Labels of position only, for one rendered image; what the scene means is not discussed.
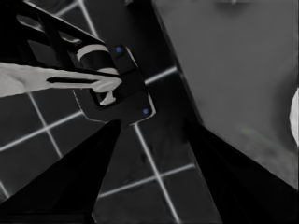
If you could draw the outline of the dark robot body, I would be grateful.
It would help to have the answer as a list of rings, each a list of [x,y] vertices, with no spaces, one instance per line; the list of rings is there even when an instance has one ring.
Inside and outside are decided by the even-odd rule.
[[[135,125],[155,114],[131,51],[106,43],[26,0],[0,0],[0,96],[71,89],[86,119]]]

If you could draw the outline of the large thick white disc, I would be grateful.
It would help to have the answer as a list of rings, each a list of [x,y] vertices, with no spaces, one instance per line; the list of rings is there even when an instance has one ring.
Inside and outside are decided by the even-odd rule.
[[[291,132],[297,146],[299,146],[299,89],[292,97],[291,111],[289,115]]]

